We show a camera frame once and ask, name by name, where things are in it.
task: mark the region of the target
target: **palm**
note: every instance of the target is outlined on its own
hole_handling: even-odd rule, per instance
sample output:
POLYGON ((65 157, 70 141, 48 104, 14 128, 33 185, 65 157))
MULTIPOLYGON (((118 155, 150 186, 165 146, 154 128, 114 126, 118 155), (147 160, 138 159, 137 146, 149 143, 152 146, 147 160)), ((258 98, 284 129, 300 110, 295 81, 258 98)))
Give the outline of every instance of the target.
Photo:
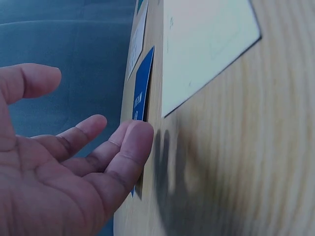
POLYGON ((86 158, 69 159, 106 126, 99 115, 58 136, 15 136, 7 104, 52 91, 60 81, 54 73, 38 65, 0 69, 0 235, 97 233, 126 198, 150 153, 151 126, 128 121, 86 158), (39 80, 43 71, 46 77, 39 80), (23 93, 10 83, 24 86, 23 93))

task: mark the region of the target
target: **wooden surface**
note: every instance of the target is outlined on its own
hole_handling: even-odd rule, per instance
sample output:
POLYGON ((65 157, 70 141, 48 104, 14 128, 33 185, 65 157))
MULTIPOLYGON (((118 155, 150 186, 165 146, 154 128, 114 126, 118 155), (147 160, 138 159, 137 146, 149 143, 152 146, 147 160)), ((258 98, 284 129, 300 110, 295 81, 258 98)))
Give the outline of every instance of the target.
POLYGON ((116 236, 315 235, 315 0, 252 3, 263 39, 162 119, 163 2, 150 1, 140 61, 155 45, 156 137, 142 199, 117 211, 116 236))

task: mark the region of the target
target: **blue label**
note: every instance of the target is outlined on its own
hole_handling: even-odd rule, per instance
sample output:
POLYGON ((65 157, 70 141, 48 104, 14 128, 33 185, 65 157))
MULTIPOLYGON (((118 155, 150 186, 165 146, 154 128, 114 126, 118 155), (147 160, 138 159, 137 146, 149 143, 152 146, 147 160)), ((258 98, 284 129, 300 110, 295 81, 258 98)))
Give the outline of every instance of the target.
POLYGON ((143 0, 138 0, 138 8, 137 8, 137 14, 141 8, 141 4, 142 4, 143 0))
POLYGON ((141 62, 139 69, 136 73, 136 82, 134 88, 134 98, 133 98, 133 111, 132 119, 143 120, 144 110, 146 104, 147 90, 150 78, 150 72, 152 67, 154 54, 154 47, 148 52, 146 57, 141 62))

